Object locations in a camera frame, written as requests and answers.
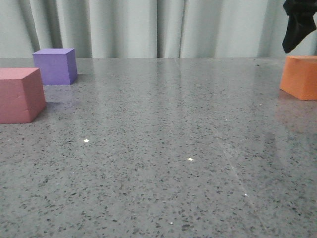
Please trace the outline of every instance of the white curtain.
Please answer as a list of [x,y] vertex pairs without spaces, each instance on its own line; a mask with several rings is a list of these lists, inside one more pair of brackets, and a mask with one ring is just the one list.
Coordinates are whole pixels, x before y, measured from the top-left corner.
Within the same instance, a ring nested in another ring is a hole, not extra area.
[[[285,0],[0,0],[0,58],[283,57]],[[317,34],[291,54],[314,55]]]

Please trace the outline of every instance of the table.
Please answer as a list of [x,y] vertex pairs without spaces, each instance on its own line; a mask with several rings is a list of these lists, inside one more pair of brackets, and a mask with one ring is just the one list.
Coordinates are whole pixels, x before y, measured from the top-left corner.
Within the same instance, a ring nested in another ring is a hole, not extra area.
[[279,90],[283,64],[77,59],[0,125],[0,237],[316,237],[317,101]]

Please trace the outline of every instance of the tabletop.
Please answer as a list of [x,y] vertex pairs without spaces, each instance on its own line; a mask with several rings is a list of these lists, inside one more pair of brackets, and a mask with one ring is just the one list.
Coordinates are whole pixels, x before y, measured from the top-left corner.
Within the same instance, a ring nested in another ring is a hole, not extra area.
[[0,124],[0,237],[317,237],[317,101],[283,65],[77,59],[34,122]]

